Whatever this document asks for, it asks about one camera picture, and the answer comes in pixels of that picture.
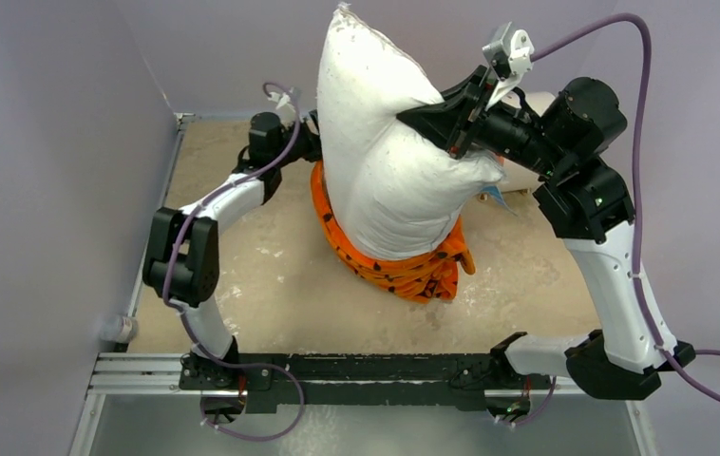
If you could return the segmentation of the white pillow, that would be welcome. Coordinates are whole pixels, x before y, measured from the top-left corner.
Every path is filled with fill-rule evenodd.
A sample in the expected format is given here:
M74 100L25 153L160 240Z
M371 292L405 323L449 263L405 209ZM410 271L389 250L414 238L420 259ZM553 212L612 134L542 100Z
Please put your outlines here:
M316 95L324 177L339 227L367 257L436 250L464 204L505 177L493 153L453 159L396 117L442 99L413 58L337 6Z

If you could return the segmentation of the orange patterned pillowcase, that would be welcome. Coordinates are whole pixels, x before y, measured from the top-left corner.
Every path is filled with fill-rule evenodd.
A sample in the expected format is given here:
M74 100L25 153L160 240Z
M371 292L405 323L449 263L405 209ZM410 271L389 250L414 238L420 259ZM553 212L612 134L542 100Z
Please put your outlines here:
M427 304L432 299L453 300L459 289L459 272L476 273L473 256L459 219L436 249L422 255L381 260L363 255L350 242L332 210L326 188L324 166L317 161L310 177L313 208L326 241L338 259L356 276L397 297Z

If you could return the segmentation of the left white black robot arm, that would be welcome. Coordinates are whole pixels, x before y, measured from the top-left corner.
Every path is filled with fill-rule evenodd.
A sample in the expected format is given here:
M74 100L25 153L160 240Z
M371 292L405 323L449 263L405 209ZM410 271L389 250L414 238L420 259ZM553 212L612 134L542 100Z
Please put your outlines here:
M248 142L223 183L180 209L154 214L142 266L142 283L180 317L191 353L206 359L203 375L216 388L233 386L244 369L237 340L224 325L215 300L223 232L267 203L285 166L320 159L315 114L283 122L273 112L251 120Z

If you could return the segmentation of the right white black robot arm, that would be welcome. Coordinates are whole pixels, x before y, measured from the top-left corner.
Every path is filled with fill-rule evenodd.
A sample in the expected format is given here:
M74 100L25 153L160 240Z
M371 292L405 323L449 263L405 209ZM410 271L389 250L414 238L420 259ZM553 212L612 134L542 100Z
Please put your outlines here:
M512 387L532 374L561 376L596 399L643 400L662 372L686 366L695 352L668 330L651 289L635 288L639 214L625 180L601 157L627 126L618 97L578 77L537 113L523 92L517 105L498 100L497 86L479 67L439 103L397 119L454 159L479 147L536 174L534 198L574 258L600 326L561 338L517 332L492 349L492 377Z

